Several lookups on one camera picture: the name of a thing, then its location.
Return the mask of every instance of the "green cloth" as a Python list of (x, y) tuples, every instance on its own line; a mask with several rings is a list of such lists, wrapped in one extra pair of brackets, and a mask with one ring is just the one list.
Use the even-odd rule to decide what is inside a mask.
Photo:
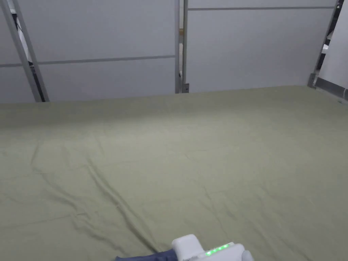
[(348, 107), (307, 87), (0, 105), (1, 260), (236, 242), (345, 260)]

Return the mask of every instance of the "white wall panel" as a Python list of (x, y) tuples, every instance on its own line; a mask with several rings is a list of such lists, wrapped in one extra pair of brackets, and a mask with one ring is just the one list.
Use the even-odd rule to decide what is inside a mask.
[(173, 0), (18, 0), (38, 62), (175, 55)]
[(0, 68), (0, 103), (35, 102), (22, 67)]
[(189, 11), (190, 92), (306, 85), (332, 11)]
[(175, 58), (40, 65), (51, 101), (173, 94)]
[(348, 3), (337, 21), (319, 77), (348, 89)]
[(327, 7), (336, 0), (188, 0), (189, 8)]
[(0, 64), (15, 63), (21, 63), (21, 60), (0, 7)]
[(180, 28), (184, 28), (184, 0), (180, 0)]

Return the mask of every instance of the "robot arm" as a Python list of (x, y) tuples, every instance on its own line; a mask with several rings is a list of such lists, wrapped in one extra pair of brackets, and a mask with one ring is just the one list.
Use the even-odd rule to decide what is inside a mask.
[(178, 261), (254, 261), (251, 253), (241, 244), (226, 245), (204, 251), (195, 235), (175, 239), (172, 247)]

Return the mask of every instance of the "wrinkled fabric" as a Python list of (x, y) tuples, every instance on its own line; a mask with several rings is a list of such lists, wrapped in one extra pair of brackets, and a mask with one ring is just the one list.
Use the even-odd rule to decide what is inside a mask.
[(346, 260), (348, 107), (307, 87), (0, 105), (0, 259), (241, 243)]

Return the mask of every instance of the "metal hinge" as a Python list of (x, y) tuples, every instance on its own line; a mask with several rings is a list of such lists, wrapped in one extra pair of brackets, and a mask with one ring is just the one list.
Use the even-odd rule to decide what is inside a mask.
[(182, 90), (182, 93), (189, 93), (190, 92), (190, 84), (184, 84), (184, 89)]

